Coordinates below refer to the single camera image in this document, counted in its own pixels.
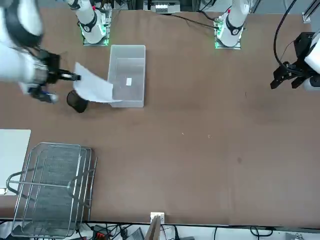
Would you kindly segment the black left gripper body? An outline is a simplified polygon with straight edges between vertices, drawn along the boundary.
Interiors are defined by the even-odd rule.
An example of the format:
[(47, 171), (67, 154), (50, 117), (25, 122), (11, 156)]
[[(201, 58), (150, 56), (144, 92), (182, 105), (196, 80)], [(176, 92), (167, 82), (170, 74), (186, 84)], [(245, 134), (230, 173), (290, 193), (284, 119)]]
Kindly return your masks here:
[(315, 32), (301, 32), (293, 41), (295, 54), (297, 57), (295, 64), (297, 66), (301, 66), (303, 64), (304, 59), (310, 50), (314, 34)]

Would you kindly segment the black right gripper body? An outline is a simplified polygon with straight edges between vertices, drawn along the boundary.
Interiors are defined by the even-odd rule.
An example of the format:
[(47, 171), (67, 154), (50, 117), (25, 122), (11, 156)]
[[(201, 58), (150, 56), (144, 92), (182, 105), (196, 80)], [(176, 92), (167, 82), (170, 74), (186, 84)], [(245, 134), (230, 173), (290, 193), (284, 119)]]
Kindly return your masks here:
[(55, 84), (60, 79), (60, 60), (61, 56), (59, 54), (41, 50), (41, 61), (47, 67), (46, 83)]

